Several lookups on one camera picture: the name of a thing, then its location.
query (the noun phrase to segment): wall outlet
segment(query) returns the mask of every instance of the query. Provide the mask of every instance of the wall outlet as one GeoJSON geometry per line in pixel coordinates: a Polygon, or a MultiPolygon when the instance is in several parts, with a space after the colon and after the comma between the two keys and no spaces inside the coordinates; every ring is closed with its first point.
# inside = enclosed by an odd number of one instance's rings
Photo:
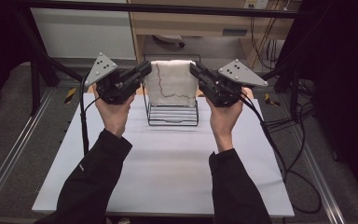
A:
{"type": "Polygon", "coordinates": [[[257,4],[257,0],[246,0],[243,8],[255,8],[256,4],[257,4]]]}
{"type": "Polygon", "coordinates": [[[257,3],[255,4],[255,8],[256,9],[266,9],[268,3],[269,3],[269,0],[257,0],[257,3]]]}

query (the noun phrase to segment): black sleeve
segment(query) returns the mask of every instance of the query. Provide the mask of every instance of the black sleeve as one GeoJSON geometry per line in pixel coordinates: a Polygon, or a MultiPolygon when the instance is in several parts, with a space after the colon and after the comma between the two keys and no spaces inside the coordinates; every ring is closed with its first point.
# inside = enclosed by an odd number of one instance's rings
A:
{"type": "Polygon", "coordinates": [[[66,179],[57,210],[36,223],[103,223],[109,198],[131,148],[124,137],[119,139],[103,130],[91,151],[66,179]]]}
{"type": "Polygon", "coordinates": [[[260,193],[233,148],[209,158],[216,224],[272,223],[260,193]]]}

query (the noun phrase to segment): aluminum rail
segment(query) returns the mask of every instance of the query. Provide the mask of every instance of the aluminum rail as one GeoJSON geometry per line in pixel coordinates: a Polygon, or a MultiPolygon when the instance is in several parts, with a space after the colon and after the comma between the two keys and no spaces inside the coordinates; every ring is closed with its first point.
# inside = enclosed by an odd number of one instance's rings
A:
{"type": "MultiPolygon", "coordinates": [[[[290,116],[290,108],[289,103],[287,102],[287,97],[278,95],[281,105],[286,113],[287,116],[290,116]]],[[[298,125],[292,126],[291,129],[294,131],[294,134],[296,135],[296,140],[298,145],[301,145],[301,139],[302,139],[302,132],[298,125]]],[[[308,170],[310,172],[310,176],[313,180],[313,183],[315,184],[315,187],[322,196],[322,202],[324,204],[324,210],[326,214],[328,215],[330,222],[332,224],[345,224],[344,216],[342,216],[341,210],[338,207],[338,204],[336,202],[336,199],[334,198],[334,195],[329,188],[327,181],[324,178],[324,174],[321,170],[321,168],[318,165],[318,162],[315,160],[312,150],[310,146],[307,144],[307,141],[305,141],[304,151],[303,151],[303,158],[304,162],[306,163],[308,170]]]]}
{"type": "Polygon", "coordinates": [[[39,120],[43,116],[43,113],[45,112],[50,97],[55,92],[54,88],[51,88],[45,92],[42,100],[41,100],[41,106],[39,107],[39,110],[36,111],[36,114],[29,118],[27,124],[25,125],[24,129],[22,130],[19,138],[17,139],[16,143],[8,153],[5,161],[2,163],[0,167],[0,191],[2,187],[5,185],[11,171],[13,170],[14,166],[16,165],[17,160],[19,159],[22,150],[25,148],[28,140],[30,139],[34,128],[38,124],[39,120]]]}

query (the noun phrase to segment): hand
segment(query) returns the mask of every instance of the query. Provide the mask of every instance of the hand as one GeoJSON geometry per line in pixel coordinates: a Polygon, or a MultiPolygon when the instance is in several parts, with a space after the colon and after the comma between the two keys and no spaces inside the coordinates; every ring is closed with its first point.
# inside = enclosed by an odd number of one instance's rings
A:
{"type": "MultiPolygon", "coordinates": [[[[95,99],[99,97],[96,84],[92,85],[95,99]]],[[[109,105],[104,100],[99,99],[95,105],[103,119],[104,128],[116,137],[120,138],[125,131],[127,118],[130,111],[130,104],[135,98],[135,94],[130,96],[122,105],[109,105]]]]}
{"type": "Polygon", "coordinates": [[[238,101],[231,107],[216,107],[207,98],[206,102],[211,108],[211,128],[219,152],[234,148],[232,144],[232,129],[242,112],[242,101],[238,101]]]}

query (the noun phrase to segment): white cloth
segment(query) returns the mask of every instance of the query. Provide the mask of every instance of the white cloth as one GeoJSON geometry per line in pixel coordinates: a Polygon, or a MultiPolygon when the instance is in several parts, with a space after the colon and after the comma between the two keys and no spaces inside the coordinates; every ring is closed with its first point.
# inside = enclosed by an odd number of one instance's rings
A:
{"type": "Polygon", "coordinates": [[[145,78],[151,105],[185,105],[194,107],[198,80],[190,73],[192,61],[152,62],[152,72],[145,78]]]}

